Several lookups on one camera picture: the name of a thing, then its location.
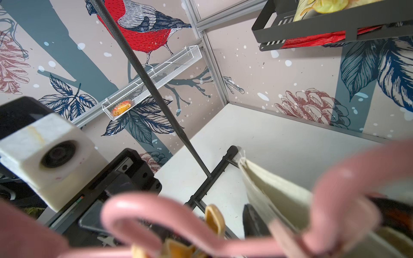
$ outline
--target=red bird illustration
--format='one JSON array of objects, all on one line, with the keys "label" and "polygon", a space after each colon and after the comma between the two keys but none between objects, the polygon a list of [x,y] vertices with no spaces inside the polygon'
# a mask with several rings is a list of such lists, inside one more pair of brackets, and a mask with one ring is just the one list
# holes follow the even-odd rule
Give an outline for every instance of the red bird illustration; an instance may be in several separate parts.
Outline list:
[{"label": "red bird illustration", "polygon": [[[89,15],[97,14],[90,0],[85,2]],[[146,53],[144,66],[149,66],[151,52],[161,46],[165,46],[173,55],[168,47],[168,39],[182,28],[191,28],[191,24],[164,15],[150,5],[132,0],[103,0],[103,2],[132,49]],[[97,18],[104,24],[99,15]]]}]

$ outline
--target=camera lens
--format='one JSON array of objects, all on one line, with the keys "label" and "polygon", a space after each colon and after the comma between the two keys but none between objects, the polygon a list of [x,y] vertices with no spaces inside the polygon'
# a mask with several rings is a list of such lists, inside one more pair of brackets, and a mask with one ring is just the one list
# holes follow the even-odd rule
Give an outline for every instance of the camera lens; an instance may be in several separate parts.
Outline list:
[{"label": "camera lens", "polygon": [[75,151],[76,146],[72,142],[61,142],[46,153],[41,163],[47,168],[60,167],[73,157]]}]

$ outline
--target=snack package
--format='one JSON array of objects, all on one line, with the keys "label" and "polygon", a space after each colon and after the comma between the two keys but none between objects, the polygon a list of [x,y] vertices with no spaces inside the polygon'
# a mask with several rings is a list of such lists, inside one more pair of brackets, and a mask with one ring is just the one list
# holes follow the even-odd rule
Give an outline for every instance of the snack package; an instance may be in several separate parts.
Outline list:
[{"label": "snack package", "polygon": [[[309,19],[318,15],[337,12],[344,9],[366,5],[383,0],[300,0],[294,21]],[[357,35],[379,29],[382,26],[372,26],[358,29]],[[287,39],[281,48],[312,47],[336,43],[346,38],[346,31],[337,31],[302,38]]]},{"label": "snack package", "polygon": [[300,0],[294,21],[312,18],[321,14],[350,9],[383,0]]},{"label": "snack package", "polygon": [[112,110],[113,116],[119,116],[126,110],[128,110],[132,106],[132,102],[130,100],[126,100],[122,103],[117,104],[117,106]]}]

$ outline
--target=yellow package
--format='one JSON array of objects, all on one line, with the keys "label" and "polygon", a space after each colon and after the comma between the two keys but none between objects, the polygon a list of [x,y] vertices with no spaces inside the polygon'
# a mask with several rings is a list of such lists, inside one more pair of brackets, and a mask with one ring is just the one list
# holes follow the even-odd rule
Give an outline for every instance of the yellow package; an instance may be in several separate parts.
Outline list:
[{"label": "yellow package", "polygon": [[132,106],[132,102],[130,100],[126,100],[122,103],[119,103],[113,110],[112,110],[112,115],[113,116],[119,116],[126,110],[128,110]]},{"label": "yellow package", "polygon": [[300,0],[294,21],[301,21],[320,14],[337,12],[382,0]]}]

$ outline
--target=black metal shelf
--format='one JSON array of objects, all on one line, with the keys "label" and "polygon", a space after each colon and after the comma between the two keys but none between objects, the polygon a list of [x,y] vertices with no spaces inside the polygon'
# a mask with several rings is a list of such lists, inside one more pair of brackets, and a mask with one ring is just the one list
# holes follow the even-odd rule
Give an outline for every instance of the black metal shelf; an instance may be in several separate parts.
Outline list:
[{"label": "black metal shelf", "polygon": [[[338,31],[345,31],[346,38],[337,43],[413,35],[412,25],[388,26],[413,20],[412,0],[383,0],[293,22],[297,6],[296,0],[268,0],[252,26],[257,42],[261,43],[260,51],[280,49],[287,39]],[[275,21],[264,28],[274,12],[277,12]],[[357,35],[360,28],[379,25],[383,27]]]}]

